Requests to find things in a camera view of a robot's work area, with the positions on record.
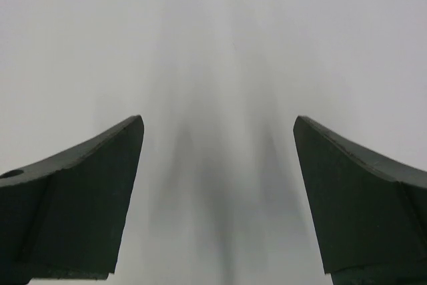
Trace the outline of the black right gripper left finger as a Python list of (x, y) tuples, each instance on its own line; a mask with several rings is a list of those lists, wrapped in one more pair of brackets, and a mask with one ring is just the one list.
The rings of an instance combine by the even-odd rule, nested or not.
[(115, 272), (143, 135), (134, 115), (2, 174), (2, 284), (106, 280)]

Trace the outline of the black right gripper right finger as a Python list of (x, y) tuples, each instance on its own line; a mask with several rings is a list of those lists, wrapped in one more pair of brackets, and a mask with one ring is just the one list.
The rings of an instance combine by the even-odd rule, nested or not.
[(426, 283), (426, 172), (306, 116), (294, 139), (322, 257), (334, 284)]

